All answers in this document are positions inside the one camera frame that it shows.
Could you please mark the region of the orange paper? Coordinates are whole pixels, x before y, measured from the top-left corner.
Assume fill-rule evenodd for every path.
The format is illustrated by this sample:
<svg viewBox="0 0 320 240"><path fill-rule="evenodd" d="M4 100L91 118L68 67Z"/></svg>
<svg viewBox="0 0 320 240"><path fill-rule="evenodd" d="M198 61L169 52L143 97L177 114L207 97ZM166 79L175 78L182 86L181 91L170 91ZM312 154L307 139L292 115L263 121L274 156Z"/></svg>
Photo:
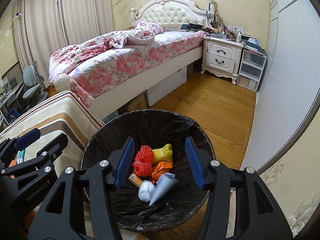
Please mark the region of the orange paper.
<svg viewBox="0 0 320 240"><path fill-rule="evenodd" d="M14 160L10 163L9 167L12 167L12 166L15 166L15 165L17 165L16 159L14 159Z"/></svg>

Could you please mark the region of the white paper ball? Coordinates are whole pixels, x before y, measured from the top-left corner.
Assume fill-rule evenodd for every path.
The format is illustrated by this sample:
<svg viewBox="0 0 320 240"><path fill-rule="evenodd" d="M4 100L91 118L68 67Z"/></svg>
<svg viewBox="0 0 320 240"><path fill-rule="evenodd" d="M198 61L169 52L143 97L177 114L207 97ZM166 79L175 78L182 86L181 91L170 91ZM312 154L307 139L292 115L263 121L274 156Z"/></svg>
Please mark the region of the white paper ball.
<svg viewBox="0 0 320 240"><path fill-rule="evenodd" d="M145 203L149 203L155 189L156 187L151 181L149 180L142 181L140 188L138 190L138 198Z"/></svg>

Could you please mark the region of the red foam net bundle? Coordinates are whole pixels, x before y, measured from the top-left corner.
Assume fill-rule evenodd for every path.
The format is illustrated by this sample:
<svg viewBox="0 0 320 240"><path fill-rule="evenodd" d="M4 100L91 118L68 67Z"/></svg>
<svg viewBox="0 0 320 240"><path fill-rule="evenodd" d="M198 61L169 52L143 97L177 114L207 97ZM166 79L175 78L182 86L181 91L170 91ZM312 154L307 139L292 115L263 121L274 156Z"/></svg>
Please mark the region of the red foam net bundle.
<svg viewBox="0 0 320 240"><path fill-rule="evenodd" d="M149 146L141 146L132 164L134 173L139 177L149 177L153 172L153 151Z"/></svg>

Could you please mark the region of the orange wrapper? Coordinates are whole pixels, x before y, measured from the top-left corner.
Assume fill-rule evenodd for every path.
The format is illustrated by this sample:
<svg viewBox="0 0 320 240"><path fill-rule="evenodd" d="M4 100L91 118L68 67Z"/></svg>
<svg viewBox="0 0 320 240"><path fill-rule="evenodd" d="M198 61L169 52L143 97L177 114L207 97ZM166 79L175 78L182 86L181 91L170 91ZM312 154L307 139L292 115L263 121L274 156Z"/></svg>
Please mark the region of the orange wrapper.
<svg viewBox="0 0 320 240"><path fill-rule="evenodd" d="M161 161L159 162L153 169L151 174L151 180L153 183L156 183L159 178L165 174L170 172L173 167L173 161Z"/></svg>

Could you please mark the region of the grey toothpaste box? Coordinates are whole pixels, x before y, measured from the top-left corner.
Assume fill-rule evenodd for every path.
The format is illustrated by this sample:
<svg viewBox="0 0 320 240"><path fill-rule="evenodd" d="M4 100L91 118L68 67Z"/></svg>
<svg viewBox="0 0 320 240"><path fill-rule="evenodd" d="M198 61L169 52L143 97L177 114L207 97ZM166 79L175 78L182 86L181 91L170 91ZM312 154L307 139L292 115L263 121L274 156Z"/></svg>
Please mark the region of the grey toothpaste box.
<svg viewBox="0 0 320 240"><path fill-rule="evenodd" d="M149 205L152 206L158 200L160 200L166 193L168 193L173 187L175 187L179 181L172 173L165 173L160 176L156 183L155 190L151 196Z"/></svg>

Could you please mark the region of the yellow foam net bundle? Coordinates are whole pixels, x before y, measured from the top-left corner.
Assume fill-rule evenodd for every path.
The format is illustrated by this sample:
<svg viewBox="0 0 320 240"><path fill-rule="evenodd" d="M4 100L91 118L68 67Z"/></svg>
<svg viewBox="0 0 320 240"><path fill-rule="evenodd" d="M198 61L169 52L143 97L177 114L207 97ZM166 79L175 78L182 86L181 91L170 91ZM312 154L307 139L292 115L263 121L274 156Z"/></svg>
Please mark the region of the yellow foam net bundle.
<svg viewBox="0 0 320 240"><path fill-rule="evenodd" d="M162 148L153 149L153 165L161 161L172 161L172 145L166 144Z"/></svg>

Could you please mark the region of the black lined trash bin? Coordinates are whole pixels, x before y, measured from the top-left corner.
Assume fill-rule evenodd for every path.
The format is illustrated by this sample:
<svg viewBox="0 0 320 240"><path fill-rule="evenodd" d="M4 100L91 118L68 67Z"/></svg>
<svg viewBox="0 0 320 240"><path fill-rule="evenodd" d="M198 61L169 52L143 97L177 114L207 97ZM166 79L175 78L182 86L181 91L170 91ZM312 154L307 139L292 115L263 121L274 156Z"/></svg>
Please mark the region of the black lined trash bin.
<svg viewBox="0 0 320 240"><path fill-rule="evenodd" d="M174 174L178 184L155 204L139 199L138 186L127 179L111 193L118 225L134 232L158 232L180 226L190 220L204 204L207 193L195 184L184 145L192 137L196 146L214 156L213 145L193 119L163 110L125 113L91 137L82 155L81 169L106 160L122 148L128 137L135 141L133 159L127 177L157 182L166 172Z"/></svg>

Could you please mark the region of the study desk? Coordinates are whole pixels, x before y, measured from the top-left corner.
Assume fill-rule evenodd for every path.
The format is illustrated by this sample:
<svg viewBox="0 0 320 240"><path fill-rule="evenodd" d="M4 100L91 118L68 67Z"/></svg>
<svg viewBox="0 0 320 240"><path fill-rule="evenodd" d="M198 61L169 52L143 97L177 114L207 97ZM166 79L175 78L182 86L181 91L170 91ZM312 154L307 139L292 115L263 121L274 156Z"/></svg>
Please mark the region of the study desk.
<svg viewBox="0 0 320 240"><path fill-rule="evenodd" d="M15 88L12 89L8 94L1 98L1 115L4 117L4 121L10 124L7 114L12 108L22 110L22 106L18 100L22 90L24 89L23 81L20 82Z"/></svg>

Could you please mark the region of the striped table cloth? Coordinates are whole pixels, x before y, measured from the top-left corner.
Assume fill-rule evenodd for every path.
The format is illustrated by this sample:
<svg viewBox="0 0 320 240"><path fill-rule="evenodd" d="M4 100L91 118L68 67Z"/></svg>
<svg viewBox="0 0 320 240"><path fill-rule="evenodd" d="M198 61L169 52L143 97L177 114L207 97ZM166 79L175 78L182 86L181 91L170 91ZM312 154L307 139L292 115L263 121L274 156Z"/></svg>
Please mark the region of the striped table cloth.
<svg viewBox="0 0 320 240"><path fill-rule="evenodd" d="M81 159L88 141L104 123L69 91L61 92L36 105L21 115L1 132L1 141L22 136L38 128L41 137L25 150L24 160L36 157L37 152L60 134L68 137L67 147L54 161L59 176L65 168L80 169Z"/></svg>

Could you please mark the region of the grey desk chair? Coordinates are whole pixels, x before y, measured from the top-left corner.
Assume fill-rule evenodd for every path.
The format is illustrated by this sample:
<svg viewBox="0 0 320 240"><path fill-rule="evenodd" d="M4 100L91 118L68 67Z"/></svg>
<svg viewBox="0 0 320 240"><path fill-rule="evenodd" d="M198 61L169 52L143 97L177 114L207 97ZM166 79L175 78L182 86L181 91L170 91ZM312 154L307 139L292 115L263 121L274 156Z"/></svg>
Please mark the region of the grey desk chair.
<svg viewBox="0 0 320 240"><path fill-rule="evenodd" d="M37 104L46 100L48 92L44 90L44 77L37 70L37 61L25 68L23 82L27 88L23 94L24 100L32 99Z"/></svg>

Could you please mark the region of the cardboard box under bed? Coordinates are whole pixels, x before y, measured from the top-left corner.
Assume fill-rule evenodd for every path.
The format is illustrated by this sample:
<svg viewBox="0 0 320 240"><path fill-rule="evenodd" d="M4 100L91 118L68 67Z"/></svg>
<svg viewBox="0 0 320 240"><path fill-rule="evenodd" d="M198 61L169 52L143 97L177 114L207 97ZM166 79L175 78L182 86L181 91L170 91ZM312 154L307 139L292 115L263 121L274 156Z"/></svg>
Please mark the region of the cardboard box under bed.
<svg viewBox="0 0 320 240"><path fill-rule="evenodd" d="M137 111L141 109L148 109L147 99L147 93L141 93L139 96L135 97L130 102L128 102L125 109L128 112Z"/></svg>

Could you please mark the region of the beige curtains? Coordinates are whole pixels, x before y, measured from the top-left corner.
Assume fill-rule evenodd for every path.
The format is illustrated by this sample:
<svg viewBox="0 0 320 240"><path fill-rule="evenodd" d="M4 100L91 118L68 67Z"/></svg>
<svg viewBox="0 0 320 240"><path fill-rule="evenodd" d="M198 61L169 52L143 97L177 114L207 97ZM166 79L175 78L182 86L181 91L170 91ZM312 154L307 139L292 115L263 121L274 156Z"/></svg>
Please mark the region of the beige curtains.
<svg viewBox="0 0 320 240"><path fill-rule="evenodd" d="M49 58L70 44L79 44L114 29L111 0L12 0L18 59L22 69L37 63L44 86Z"/></svg>

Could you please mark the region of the plastic drawer unit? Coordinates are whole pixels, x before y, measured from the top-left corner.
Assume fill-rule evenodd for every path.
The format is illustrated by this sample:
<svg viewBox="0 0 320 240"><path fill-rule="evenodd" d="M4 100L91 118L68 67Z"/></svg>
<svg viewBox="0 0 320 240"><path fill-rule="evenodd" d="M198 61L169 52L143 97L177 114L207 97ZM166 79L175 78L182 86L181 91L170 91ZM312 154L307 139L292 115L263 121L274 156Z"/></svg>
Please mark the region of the plastic drawer unit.
<svg viewBox="0 0 320 240"><path fill-rule="evenodd" d="M264 53L245 47L242 51L237 85L256 92L258 90L267 56Z"/></svg>

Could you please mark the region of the white tufted bed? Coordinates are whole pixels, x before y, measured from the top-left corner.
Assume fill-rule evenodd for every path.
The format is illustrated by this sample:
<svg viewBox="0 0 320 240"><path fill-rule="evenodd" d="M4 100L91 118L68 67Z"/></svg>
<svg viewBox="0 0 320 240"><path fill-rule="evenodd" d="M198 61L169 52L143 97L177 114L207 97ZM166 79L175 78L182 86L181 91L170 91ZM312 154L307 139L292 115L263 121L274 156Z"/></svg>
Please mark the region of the white tufted bed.
<svg viewBox="0 0 320 240"><path fill-rule="evenodd" d="M190 0L151 0L131 10L131 24L158 23L164 32L150 45L126 44L111 49L60 74L51 84L72 91L97 117L109 114L202 56L204 31L188 24L207 23L207 11Z"/></svg>

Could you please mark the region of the white nightstand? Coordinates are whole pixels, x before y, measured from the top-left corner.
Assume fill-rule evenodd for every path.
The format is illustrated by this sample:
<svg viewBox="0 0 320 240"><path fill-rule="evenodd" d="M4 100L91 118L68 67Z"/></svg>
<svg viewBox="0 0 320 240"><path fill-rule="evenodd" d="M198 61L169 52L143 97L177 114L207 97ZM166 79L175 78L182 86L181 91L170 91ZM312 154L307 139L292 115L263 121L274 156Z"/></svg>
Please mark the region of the white nightstand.
<svg viewBox="0 0 320 240"><path fill-rule="evenodd" d="M203 38L201 74L208 71L217 77L230 78L236 85L244 45L224 38Z"/></svg>

